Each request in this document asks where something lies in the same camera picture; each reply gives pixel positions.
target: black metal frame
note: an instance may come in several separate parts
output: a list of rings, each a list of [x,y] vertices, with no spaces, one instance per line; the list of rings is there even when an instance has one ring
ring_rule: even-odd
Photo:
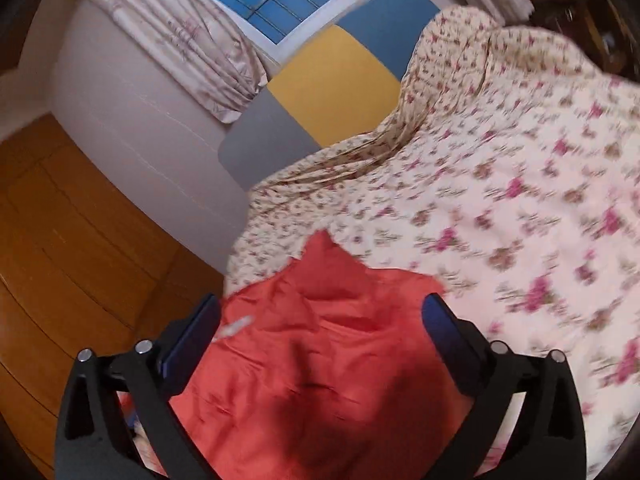
[[[76,361],[56,436],[58,480],[159,477],[143,466],[116,391],[132,395],[140,422],[169,478],[219,480],[168,404],[195,367],[187,366],[185,373],[186,363],[194,358],[195,363],[199,361],[218,326],[220,316],[212,301],[204,301],[190,320],[170,326],[153,345],[145,341],[112,357],[85,352],[82,361]],[[489,345],[472,323],[454,316],[436,294],[427,297],[422,312],[425,328],[460,390],[475,397],[459,431],[423,480],[473,478],[515,392],[527,395],[504,457],[497,468],[479,478],[584,480],[584,427],[564,354],[552,351],[537,358],[514,354],[501,342]],[[193,341],[191,328],[202,322],[207,328],[196,331]],[[187,351],[185,342],[190,346]],[[188,360],[180,357],[186,354]],[[177,380],[165,367],[169,356],[180,362],[173,367],[179,374]]]

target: wall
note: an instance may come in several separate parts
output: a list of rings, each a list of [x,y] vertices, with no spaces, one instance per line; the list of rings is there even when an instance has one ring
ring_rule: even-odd
[[[0,76],[0,141],[49,110],[49,79],[77,0],[42,0],[16,70]]]
[[[444,7],[462,0],[433,1]],[[79,3],[60,52],[52,111],[124,195],[185,247],[225,270],[248,208],[218,161],[228,127],[87,0]]]

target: screw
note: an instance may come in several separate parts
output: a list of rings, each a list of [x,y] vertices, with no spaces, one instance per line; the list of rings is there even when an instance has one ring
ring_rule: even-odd
[[[552,350],[551,358],[556,363],[564,363],[566,361],[566,355],[564,355],[564,352],[562,352],[561,350]]]
[[[85,348],[84,350],[81,350],[78,352],[78,361],[80,361],[81,363],[84,363],[85,361],[88,361],[89,359],[91,359],[92,355],[94,355],[94,353],[91,352],[91,349]]]
[[[152,341],[149,341],[149,339],[143,339],[142,341],[136,343],[136,352],[138,352],[139,354],[146,354],[153,347],[154,344]]]
[[[493,341],[491,343],[491,350],[500,355],[504,355],[509,351],[509,347],[507,343],[503,343],[502,341]]]

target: floral bedspread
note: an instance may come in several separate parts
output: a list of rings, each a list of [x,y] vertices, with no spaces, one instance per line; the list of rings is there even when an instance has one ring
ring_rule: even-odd
[[[319,228],[370,267],[437,276],[487,337],[567,353],[593,477],[640,412],[639,126],[640,88],[569,40],[444,10],[375,131],[255,187],[227,292]]]

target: blanket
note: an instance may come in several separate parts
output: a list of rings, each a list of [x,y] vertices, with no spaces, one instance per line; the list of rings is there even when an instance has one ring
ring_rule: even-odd
[[[446,9],[375,131],[252,190],[227,292],[283,269],[322,228],[369,267],[437,277],[488,338],[566,352],[593,477],[640,411],[639,124],[638,86],[568,39]]]
[[[430,276],[368,269],[327,232],[223,301],[224,326],[171,405],[225,480],[414,480],[471,399],[422,324]]]

